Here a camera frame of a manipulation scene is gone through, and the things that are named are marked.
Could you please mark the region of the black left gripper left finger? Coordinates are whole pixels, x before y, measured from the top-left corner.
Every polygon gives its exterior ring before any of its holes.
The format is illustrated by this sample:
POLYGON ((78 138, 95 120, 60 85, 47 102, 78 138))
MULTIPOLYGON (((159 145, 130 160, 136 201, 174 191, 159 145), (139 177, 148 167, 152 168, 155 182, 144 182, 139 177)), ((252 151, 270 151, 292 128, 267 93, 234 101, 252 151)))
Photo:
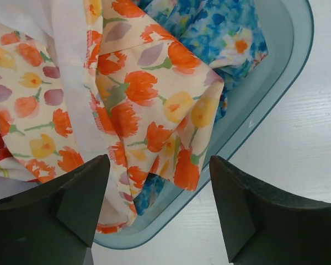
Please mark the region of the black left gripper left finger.
POLYGON ((0 199, 0 264, 83 264, 110 172, 107 155, 0 199))

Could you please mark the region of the orange tulip print skirt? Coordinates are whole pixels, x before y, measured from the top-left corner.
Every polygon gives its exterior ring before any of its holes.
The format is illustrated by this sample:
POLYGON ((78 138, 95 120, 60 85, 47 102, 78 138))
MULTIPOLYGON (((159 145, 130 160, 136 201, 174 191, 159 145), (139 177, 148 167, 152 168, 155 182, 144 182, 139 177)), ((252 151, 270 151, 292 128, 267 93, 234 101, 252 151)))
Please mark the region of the orange tulip print skirt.
POLYGON ((41 183, 107 155, 97 232, 149 174, 194 191, 223 82, 132 1, 0 1, 0 134, 41 183))

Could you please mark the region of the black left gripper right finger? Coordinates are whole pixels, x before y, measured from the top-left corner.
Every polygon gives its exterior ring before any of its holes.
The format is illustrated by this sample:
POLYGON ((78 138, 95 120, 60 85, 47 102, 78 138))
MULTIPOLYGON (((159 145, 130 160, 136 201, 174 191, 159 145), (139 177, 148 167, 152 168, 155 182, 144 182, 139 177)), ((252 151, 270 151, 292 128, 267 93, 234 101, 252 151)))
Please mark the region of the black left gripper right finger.
POLYGON ((331 203, 279 189, 220 156, 209 169, 231 264, 331 264, 331 203))

